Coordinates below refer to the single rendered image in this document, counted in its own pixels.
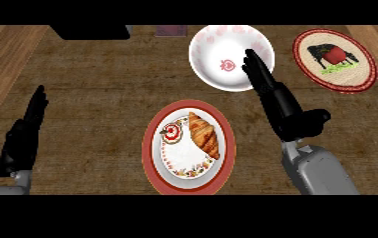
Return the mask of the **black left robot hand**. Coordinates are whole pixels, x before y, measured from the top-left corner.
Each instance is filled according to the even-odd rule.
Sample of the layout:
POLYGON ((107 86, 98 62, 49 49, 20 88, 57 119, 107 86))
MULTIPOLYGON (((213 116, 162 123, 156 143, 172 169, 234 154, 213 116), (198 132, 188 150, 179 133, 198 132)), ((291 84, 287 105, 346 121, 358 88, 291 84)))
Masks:
POLYGON ((24 118, 15 121, 6 133, 0 154, 0 177, 9 177, 15 172, 33 169, 48 104, 45 86, 40 85, 33 94, 24 118))

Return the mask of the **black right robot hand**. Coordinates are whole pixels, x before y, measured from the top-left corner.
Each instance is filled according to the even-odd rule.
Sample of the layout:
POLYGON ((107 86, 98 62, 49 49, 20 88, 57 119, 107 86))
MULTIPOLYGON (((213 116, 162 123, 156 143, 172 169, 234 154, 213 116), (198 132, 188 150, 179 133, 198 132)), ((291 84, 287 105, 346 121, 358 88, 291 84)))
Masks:
POLYGON ((259 94, 272 129, 284 142, 318 136, 331 120, 325 109, 305 111, 288 87, 278 82, 253 49, 246 50, 243 70, 259 94))

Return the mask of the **white bowl with pink print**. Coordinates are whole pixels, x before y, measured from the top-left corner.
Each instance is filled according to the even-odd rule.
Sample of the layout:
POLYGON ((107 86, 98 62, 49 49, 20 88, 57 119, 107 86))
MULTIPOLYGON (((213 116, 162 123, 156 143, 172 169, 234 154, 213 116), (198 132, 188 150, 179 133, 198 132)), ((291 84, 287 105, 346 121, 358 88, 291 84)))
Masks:
POLYGON ((243 92, 253 89, 243 70, 246 50, 253 49, 269 71, 275 68, 275 51, 263 33, 249 25, 209 25, 190 44, 190 63, 201 80, 215 88, 243 92))

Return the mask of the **red and white cupcake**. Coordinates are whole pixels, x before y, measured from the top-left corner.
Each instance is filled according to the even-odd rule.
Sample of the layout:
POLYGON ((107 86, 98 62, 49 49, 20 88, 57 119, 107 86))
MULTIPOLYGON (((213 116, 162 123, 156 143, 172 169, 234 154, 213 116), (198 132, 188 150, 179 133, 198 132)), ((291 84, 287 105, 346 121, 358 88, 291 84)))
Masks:
POLYGON ((182 125, 178 123, 169 123, 160 132, 163 141, 167 144, 176 144, 182 140, 184 136, 184 130, 182 130, 182 125))

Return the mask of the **white floral plate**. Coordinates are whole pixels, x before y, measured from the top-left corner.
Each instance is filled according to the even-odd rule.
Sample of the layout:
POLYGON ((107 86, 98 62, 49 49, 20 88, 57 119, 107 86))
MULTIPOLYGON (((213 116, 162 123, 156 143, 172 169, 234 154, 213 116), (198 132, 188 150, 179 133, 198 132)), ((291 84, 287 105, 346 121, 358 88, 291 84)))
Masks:
POLYGON ((185 112, 179 116, 163 121, 163 125, 159 127, 159 156, 162 157, 163 165, 170 174, 187 180, 201 177, 221 159, 212 158, 193 141, 190 131, 191 112, 194 112, 215 126, 218 134, 216 122, 207 120, 206 116, 201 115, 195 110, 191 110, 190 112, 185 112), (163 127, 169 123, 178 123, 182 125, 184 136, 181 142, 176 144, 167 144, 160 135, 163 127))

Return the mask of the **round placemat with cow print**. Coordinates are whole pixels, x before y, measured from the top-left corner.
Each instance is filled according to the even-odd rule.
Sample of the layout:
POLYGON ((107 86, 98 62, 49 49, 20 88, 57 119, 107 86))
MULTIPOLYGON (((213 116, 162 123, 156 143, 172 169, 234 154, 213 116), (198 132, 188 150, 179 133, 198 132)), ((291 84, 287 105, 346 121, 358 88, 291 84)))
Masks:
POLYGON ((294 40, 293 55, 305 75, 328 90, 356 94, 374 86, 373 54, 345 33, 325 28, 305 31, 294 40))

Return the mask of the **golden croissant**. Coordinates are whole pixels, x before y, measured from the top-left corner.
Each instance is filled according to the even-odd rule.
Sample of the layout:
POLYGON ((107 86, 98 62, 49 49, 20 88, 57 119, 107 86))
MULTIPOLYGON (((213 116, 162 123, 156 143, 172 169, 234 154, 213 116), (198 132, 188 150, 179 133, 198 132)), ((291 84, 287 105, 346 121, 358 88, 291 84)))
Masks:
POLYGON ((215 126, 194 113, 190 113, 191 138, 200 149, 215 159, 221 158, 219 140, 215 126))

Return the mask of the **red oval placemat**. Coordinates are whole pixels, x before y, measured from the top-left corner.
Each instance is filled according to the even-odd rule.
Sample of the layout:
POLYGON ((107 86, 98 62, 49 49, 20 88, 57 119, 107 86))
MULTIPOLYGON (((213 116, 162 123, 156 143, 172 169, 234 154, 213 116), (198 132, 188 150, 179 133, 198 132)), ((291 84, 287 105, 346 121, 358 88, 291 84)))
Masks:
POLYGON ((166 195, 216 194, 228 182, 237 158, 234 130, 219 109, 200 100, 179 100, 157 113, 148 125, 142 142, 142 163, 145 174, 156 190, 166 195), (221 136, 221 159, 209 172, 197 179, 187 180, 169 173, 159 156, 159 127, 163 121, 195 110, 207 120, 216 122, 221 136))

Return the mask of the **purple rectangular block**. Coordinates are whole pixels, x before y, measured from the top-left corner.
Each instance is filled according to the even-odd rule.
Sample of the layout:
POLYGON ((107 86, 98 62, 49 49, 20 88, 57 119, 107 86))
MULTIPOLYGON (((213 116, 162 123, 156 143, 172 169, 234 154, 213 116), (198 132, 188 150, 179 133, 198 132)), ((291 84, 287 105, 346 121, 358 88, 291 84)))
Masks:
POLYGON ((185 37, 188 35, 187 25, 159 25, 157 26, 157 37, 185 37))

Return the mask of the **black appliance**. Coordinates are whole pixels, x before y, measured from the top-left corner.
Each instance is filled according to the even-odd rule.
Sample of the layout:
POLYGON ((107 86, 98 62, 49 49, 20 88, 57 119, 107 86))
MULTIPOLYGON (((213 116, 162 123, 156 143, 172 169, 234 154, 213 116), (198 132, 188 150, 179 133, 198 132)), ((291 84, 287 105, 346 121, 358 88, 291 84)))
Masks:
POLYGON ((52 25, 64 40, 128 40, 130 33, 125 25, 52 25))

